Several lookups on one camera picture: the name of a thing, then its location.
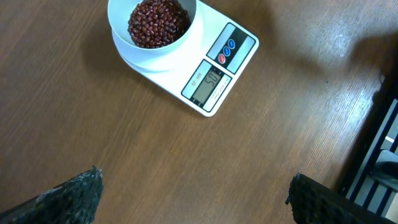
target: red button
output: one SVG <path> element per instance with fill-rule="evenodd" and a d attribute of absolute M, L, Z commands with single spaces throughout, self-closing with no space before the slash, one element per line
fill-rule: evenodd
<path fill-rule="evenodd" d="M 219 61 L 220 63 L 224 64 L 224 63 L 225 63 L 225 55 L 219 54 L 219 56 L 218 56 L 218 61 Z"/>

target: white scale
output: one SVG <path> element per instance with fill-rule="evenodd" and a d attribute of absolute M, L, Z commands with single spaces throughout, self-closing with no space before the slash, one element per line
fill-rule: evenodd
<path fill-rule="evenodd" d="M 167 54 L 148 57 L 138 54 L 126 47 L 114 30 L 113 39 L 131 68 L 210 117 L 218 111 L 242 74 L 259 40 L 203 2 L 197 1 L 196 10 L 188 30 L 191 31 L 185 34 L 187 39 Z"/>

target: bowl rim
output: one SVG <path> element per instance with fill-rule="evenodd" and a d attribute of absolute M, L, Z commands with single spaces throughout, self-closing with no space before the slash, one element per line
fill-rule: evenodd
<path fill-rule="evenodd" d="M 163 47 L 154 48 L 154 49 L 147 49 L 147 48 L 138 47 L 138 46 L 136 46 L 136 45 L 130 44 L 129 42 L 125 41 L 125 40 L 118 34 L 118 32 L 116 32 L 116 31 L 113 29 L 113 26 L 112 26 L 112 23 L 111 23 L 111 19 L 110 19 L 110 17 L 109 17 L 109 5 L 111 4 L 111 1 L 117 1 L 117 0 L 109 0 L 109 1 L 108 1 L 108 8 L 107 8 L 108 22 L 109 22 L 109 25 L 111 26 L 112 30 L 114 31 L 114 33 L 115 33 L 115 34 L 117 35 L 117 37 L 119 37 L 119 39 L 121 39 L 124 43 L 128 44 L 128 46 L 134 47 L 135 49 L 145 50 L 145 51 L 156 51 L 156 50 L 160 50 L 160 49 L 165 50 L 165 49 L 167 49 L 167 48 L 170 47 L 170 46 L 175 46 L 175 44 L 176 44 L 177 42 L 180 42 L 180 40 L 182 41 L 182 37 L 185 36 L 185 35 L 188 33 L 188 31 L 191 30 L 193 21 L 195 20 L 196 15 L 197 15 L 197 12 L 198 12 L 198 2 L 197 2 L 198 0 L 193 0 L 193 1 L 195 2 L 195 14 L 193 15 L 193 19 L 192 19 L 192 21 L 191 21 L 191 24 L 190 24 L 189 28 L 187 29 L 187 31 L 184 33 L 184 35 L 182 35 L 178 40 L 172 42 L 172 43 L 169 44 L 169 45 L 166 45 L 166 46 L 163 46 Z"/>

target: brown wooden surface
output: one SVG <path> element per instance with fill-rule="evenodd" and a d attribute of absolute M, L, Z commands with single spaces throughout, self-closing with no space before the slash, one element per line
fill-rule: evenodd
<path fill-rule="evenodd" d="M 208 0 L 260 47 L 206 119 L 133 72 L 106 1 L 0 1 L 0 211 L 103 169 L 95 223 L 292 223 L 338 180 L 381 85 L 395 0 Z"/>

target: pile of red beans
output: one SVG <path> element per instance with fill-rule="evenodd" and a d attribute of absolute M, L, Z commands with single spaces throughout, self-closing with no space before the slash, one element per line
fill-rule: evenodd
<path fill-rule="evenodd" d="M 154 49 L 175 42 L 190 25 L 177 0 L 144 0 L 133 10 L 128 31 L 137 46 Z"/>

